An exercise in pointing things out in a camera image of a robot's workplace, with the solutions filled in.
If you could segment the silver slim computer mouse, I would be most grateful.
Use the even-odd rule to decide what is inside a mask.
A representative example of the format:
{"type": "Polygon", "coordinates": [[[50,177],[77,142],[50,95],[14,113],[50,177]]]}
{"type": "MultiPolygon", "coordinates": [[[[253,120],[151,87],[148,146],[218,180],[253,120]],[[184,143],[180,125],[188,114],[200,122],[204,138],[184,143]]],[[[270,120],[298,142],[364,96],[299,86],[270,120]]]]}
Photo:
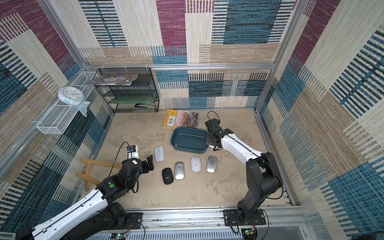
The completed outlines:
{"type": "Polygon", "coordinates": [[[185,177],[185,165],[183,162],[175,163],[175,179],[183,180],[185,177]]]}

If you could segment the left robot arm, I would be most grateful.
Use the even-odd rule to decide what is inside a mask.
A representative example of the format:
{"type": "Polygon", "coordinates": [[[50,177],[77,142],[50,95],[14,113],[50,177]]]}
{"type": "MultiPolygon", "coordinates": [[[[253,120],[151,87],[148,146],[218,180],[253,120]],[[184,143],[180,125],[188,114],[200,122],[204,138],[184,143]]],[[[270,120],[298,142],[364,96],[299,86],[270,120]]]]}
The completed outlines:
{"type": "Polygon", "coordinates": [[[33,228],[24,226],[17,240],[85,240],[99,231],[131,224],[117,200],[139,189],[139,176],[154,170],[153,157],[130,158],[115,175],[109,175],[88,195],[55,217],[33,228]]]}

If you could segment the black computer mouse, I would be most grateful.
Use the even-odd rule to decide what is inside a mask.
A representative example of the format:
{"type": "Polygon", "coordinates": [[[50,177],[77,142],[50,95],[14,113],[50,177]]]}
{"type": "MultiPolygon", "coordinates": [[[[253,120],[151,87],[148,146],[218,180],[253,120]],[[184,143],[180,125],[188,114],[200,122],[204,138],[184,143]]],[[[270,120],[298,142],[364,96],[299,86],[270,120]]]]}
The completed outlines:
{"type": "Polygon", "coordinates": [[[162,170],[162,178],[165,185],[170,185],[174,181],[174,176],[171,168],[164,168],[162,170]]]}

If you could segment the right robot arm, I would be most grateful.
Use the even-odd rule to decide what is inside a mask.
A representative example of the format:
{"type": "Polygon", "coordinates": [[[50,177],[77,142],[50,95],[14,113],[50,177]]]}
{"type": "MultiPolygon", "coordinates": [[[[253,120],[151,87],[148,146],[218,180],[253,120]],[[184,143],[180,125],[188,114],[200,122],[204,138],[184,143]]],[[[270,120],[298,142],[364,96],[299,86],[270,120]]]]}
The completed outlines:
{"type": "Polygon", "coordinates": [[[218,119],[208,120],[205,126],[208,130],[207,144],[214,151],[224,149],[230,152],[246,167],[248,192],[237,205],[237,216],[241,223],[251,222],[262,213],[262,203],[283,188],[275,156],[251,148],[231,130],[222,129],[218,119]]]}

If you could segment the teal plastic storage box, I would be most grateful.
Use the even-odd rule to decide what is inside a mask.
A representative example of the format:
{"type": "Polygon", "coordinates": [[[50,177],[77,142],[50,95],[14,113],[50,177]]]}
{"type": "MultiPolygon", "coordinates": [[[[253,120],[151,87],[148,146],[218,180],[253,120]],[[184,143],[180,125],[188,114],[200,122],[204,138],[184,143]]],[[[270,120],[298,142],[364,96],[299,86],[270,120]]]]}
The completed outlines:
{"type": "Polygon", "coordinates": [[[203,154],[208,148],[207,136],[206,130],[179,127],[173,131],[171,145],[177,151],[203,154]]]}

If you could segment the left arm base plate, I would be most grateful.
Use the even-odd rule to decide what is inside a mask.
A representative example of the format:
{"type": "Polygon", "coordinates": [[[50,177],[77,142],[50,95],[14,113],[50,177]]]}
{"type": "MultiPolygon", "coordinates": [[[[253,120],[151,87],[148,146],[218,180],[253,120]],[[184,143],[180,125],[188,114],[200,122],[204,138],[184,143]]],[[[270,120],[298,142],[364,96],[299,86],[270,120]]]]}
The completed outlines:
{"type": "Polygon", "coordinates": [[[143,213],[133,212],[126,213],[125,225],[123,226],[123,230],[139,230],[141,228],[143,213]]]}

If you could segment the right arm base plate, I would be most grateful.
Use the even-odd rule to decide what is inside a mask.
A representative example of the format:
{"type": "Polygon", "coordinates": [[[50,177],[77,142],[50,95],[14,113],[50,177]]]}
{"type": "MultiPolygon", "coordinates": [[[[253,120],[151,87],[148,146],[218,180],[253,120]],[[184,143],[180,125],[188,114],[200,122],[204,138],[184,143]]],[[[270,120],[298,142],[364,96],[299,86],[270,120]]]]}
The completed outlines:
{"type": "Polygon", "coordinates": [[[250,225],[266,225],[266,215],[262,209],[256,210],[255,213],[250,214],[247,217],[241,217],[238,210],[223,210],[225,226],[235,227],[239,226],[250,226],[250,225]]]}

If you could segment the silver grey computer mouse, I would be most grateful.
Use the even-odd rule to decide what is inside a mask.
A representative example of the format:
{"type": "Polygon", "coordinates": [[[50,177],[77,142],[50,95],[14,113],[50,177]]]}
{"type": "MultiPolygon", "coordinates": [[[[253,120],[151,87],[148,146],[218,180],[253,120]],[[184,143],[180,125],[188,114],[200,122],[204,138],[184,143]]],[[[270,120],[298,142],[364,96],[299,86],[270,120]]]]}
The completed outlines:
{"type": "Polygon", "coordinates": [[[217,169],[218,158],[216,156],[209,156],[206,170],[209,173],[214,173],[217,169]]]}

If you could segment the white logo computer mouse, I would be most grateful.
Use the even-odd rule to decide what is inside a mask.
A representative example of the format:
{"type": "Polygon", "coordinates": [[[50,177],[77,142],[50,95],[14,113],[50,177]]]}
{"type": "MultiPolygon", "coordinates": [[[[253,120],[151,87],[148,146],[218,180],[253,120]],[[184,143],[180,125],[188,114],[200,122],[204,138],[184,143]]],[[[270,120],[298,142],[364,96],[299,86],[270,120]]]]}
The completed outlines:
{"type": "Polygon", "coordinates": [[[202,163],[200,157],[192,157],[191,158],[191,169],[194,173],[198,173],[202,170],[202,163]]]}

